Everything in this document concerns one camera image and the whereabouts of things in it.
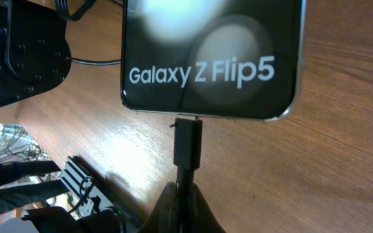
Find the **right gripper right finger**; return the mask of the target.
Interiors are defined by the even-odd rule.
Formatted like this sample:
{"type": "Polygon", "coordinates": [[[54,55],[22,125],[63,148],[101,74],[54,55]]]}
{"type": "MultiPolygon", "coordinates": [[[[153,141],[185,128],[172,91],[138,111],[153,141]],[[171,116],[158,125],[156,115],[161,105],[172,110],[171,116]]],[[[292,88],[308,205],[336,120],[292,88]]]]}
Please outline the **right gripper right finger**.
{"type": "Polygon", "coordinates": [[[188,218],[189,232],[225,233],[196,184],[188,195],[188,218]]]}

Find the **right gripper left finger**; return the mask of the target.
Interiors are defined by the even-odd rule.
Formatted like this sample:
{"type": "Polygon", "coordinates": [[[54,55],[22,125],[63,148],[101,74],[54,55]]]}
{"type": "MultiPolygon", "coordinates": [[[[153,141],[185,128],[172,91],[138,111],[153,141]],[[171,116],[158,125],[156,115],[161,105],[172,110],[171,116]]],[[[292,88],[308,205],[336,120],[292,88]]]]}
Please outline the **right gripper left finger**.
{"type": "Polygon", "coordinates": [[[152,212],[141,227],[141,233],[179,233],[176,183],[166,184],[152,212]]]}

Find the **black Galaxy flip phone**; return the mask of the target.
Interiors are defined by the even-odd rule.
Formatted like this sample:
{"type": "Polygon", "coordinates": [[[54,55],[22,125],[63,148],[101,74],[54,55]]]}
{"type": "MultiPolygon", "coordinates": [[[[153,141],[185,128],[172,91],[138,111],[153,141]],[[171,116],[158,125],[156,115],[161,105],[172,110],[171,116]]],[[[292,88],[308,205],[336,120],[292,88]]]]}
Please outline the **black Galaxy flip phone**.
{"type": "Polygon", "coordinates": [[[297,102],[305,0],[124,3],[128,109],[271,121],[297,102]]]}

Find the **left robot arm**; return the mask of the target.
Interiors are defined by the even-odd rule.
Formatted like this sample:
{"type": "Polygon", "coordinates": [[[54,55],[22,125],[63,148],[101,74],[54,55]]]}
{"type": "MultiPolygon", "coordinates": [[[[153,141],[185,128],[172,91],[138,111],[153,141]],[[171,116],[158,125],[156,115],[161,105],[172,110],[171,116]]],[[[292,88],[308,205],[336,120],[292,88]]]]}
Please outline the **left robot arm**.
{"type": "Polygon", "coordinates": [[[67,23],[31,1],[0,3],[0,107],[50,91],[71,69],[67,23]]]}

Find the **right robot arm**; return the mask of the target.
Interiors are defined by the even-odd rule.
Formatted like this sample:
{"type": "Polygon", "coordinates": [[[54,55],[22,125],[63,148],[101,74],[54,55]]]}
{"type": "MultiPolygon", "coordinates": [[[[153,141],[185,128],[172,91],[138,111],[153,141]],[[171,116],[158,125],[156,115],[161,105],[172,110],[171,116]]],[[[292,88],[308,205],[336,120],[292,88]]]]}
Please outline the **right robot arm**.
{"type": "MultiPolygon", "coordinates": [[[[192,181],[199,159],[175,158],[174,164],[178,167],[178,182],[166,184],[140,232],[223,232],[192,181]]],[[[27,175],[57,171],[59,167],[52,161],[0,164],[0,214],[64,194],[67,189],[60,180],[3,188],[27,175]]],[[[38,232],[118,232],[122,229],[117,216],[109,210],[74,220],[64,209],[48,207],[35,210],[25,220],[38,232]]]]}

